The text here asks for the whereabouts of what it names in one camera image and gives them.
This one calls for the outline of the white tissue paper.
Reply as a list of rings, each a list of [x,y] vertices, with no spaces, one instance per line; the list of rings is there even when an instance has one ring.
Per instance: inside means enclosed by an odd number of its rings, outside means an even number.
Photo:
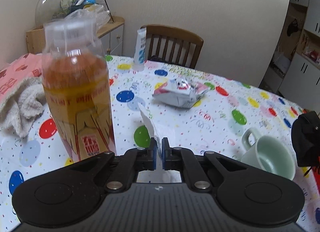
[[[162,139],[167,138],[170,146],[176,146],[176,135],[174,129],[166,127],[152,120],[149,110],[138,103],[140,115],[148,131],[149,137],[156,141],[156,169],[153,171],[142,171],[138,174],[138,183],[180,183],[181,176],[178,171],[164,170],[162,166]]]

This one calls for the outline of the white fluffy towel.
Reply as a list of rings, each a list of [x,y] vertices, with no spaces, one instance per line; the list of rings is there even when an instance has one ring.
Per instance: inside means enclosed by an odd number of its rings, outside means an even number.
[[[1,99],[1,130],[13,128],[17,136],[26,137],[45,103],[42,77],[23,79]]]

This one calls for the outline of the silver panda snack packet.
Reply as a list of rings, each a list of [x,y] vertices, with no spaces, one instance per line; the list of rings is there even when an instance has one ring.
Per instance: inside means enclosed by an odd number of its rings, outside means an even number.
[[[186,78],[170,79],[156,88],[153,98],[176,108],[190,109],[210,88],[201,82]]]

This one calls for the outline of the light green mug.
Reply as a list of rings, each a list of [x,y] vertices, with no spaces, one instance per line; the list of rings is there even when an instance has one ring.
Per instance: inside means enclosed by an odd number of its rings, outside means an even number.
[[[241,162],[289,180],[294,179],[295,160],[281,141],[272,136],[261,135],[253,127],[244,132],[241,141],[246,150]]]

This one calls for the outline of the white cream tube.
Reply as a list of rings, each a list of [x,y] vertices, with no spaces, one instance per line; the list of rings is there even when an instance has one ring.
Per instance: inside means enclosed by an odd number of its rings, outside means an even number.
[[[146,28],[137,31],[136,49],[133,59],[133,68],[135,71],[144,70],[146,48]]]

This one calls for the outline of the orange drink bottle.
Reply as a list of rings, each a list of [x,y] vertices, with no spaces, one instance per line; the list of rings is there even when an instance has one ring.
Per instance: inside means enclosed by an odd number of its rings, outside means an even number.
[[[110,78],[95,19],[44,26],[43,88],[60,138],[73,162],[116,152]]]

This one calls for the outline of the brown wooden chair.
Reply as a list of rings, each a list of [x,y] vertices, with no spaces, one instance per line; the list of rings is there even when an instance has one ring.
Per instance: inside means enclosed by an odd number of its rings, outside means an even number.
[[[178,27],[149,24],[147,60],[195,69],[204,40],[197,34]]]

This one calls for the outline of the wooden drawer cabinet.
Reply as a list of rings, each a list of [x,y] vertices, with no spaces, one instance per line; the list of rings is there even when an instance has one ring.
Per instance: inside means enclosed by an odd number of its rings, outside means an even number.
[[[123,32],[125,20],[115,16],[114,23],[110,20],[97,32],[106,55],[121,56],[123,53]],[[32,29],[26,32],[27,50],[29,53],[41,53],[46,45],[44,29]]]

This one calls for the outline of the black cloth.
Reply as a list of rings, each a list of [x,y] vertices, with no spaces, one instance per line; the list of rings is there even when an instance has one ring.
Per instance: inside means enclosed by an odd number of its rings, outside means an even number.
[[[315,111],[293,122],[291,141],[299,167],[319,167],[319,116]]]

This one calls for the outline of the pink patterned cloth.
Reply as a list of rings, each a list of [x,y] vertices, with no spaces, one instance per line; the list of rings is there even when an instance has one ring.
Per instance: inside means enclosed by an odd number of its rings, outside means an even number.
[[[42,74],[42,55],[28,53],[1,70],[1,101],[6,99],[24,79]]]

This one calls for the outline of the white wall cabinets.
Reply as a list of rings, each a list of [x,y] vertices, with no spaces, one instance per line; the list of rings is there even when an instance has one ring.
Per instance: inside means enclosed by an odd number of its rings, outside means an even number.
[[[319,112],[319,0],[290,0],[260,88]]]

